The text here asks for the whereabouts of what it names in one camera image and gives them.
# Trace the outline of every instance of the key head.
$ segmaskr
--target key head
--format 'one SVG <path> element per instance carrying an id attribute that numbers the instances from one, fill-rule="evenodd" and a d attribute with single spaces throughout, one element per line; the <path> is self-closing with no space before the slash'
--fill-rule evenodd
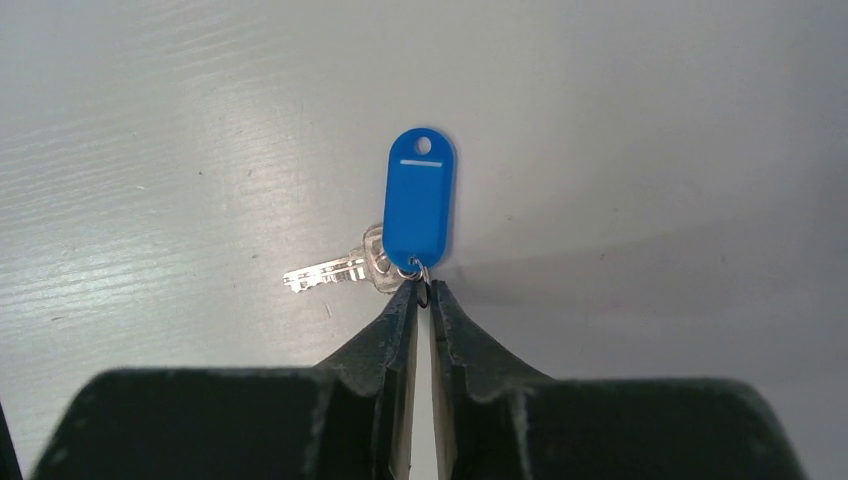
<path id="1" fill-rule="evenodd" d="M 394 293 L 403 283 L 403 277 L 392 265 L 383 249 L 383 225 L 372 225 L 362 236 L 362 248 L 365 250 L 365 264 L 368 266 L 370 280 L 381 293 Z"/>
<path id="2" fill-rule="evenodd" d="M 429 128 L 402 134 L 389 152 L 383 246 L 389 259 L 408 272 L 432 267 L 447 245 L 453 195 L 454 149 Z"/>

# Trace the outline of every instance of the white table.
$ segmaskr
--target white table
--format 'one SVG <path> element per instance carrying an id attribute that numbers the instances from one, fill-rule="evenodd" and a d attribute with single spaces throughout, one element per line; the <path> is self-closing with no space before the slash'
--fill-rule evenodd
<path id="1" fill-rule="evenodd" d="M 373 288 L 281 275 L 380 220 L 389 145 L 429 125 L 459 152 L 435 275 L 478 323 L 554 376 L 750 382 L 844 478 L 846 5 L 5 2 L 23 468 L 98 371 L 308 365 L 364 326 Z"/>

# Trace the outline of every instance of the key blade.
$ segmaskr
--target key blade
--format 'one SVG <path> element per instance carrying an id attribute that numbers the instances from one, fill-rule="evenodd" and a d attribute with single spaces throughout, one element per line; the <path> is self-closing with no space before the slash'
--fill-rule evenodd
<path id="1" fill-rule="evenodd" d="M 325 283 L 358 282 L 368 279 L 364 255 L 353 254 L 283 275 L 283 283 L 295 293 Z"/>

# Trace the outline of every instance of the blue key tag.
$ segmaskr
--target blue key tag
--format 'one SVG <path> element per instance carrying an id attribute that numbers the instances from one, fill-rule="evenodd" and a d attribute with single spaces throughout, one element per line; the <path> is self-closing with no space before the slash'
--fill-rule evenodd
<path id="1" fill-rule="evenodd" d="M 392 144 L 383 210 L 383 248 L 401 270 L 419 271 L 416 260 L 424 267 L 432 267 L 445 253 L 453 170 L 453 146 L 435 130 L 413 128 Z"/>

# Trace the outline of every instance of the white surface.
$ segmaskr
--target white surface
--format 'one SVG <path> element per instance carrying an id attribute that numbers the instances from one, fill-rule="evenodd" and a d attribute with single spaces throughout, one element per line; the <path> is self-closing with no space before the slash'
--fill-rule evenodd
<path id="1" fill-rule="evenodd" d="M 0 5 L 25 470 L 97 371 L 311 364 L 365 325 L 370 287 L 281 274 L 380 219 L 423 124 L 459 151 L 436 276 L 493 335 L 556 376 L 741 378 L 848 475 L 848 3 L 240 3 Z"/>

